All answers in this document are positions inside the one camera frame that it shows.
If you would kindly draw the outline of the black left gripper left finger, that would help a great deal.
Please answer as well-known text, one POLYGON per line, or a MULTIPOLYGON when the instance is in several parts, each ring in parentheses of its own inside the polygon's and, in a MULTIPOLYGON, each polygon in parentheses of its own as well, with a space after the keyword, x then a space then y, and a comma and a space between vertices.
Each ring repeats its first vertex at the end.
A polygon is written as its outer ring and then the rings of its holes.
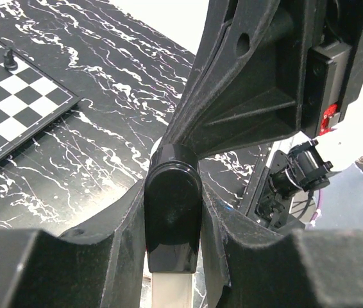
POLYGON ((60 236, 0 230, 0 307, 138 307, 143 183, 60 236))

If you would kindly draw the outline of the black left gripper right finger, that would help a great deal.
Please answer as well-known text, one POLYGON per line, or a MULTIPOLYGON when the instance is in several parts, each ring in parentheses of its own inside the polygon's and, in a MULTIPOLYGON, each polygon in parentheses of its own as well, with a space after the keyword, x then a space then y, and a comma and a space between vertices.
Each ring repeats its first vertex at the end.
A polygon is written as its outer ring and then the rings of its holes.
POLYGON ((201 247, 210 307, 363 307, 363 230, 282 236, 204 185, 201 247))

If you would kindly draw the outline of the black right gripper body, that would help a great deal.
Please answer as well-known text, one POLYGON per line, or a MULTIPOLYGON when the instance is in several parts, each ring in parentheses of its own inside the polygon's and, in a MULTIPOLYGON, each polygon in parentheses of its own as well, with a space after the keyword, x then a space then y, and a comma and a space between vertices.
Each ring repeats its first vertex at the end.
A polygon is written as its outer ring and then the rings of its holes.
POLYGON ((276 15, 287 32, 274 44, 274 134, 314 138, 342 121, 361 91, 363 1, 280 1, 276 15))

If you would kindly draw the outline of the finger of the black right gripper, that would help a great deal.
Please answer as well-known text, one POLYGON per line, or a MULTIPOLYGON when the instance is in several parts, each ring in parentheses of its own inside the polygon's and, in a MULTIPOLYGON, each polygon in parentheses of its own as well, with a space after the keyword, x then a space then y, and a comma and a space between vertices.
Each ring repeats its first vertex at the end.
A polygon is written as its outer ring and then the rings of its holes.
POLYGON ((198 52, 162 144, 199 158, 300 128, 300 2, 211 1, 198 52))

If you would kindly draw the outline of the black silver stapler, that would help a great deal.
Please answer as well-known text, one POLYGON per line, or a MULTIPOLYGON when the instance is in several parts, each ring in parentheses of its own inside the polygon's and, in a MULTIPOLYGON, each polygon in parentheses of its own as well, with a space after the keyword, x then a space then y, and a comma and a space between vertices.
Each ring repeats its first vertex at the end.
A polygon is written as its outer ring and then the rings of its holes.
POLYGON ((144 182, 144 224, 152 307, 192 307, 202 218, 198 157, 159 146, 144 182))

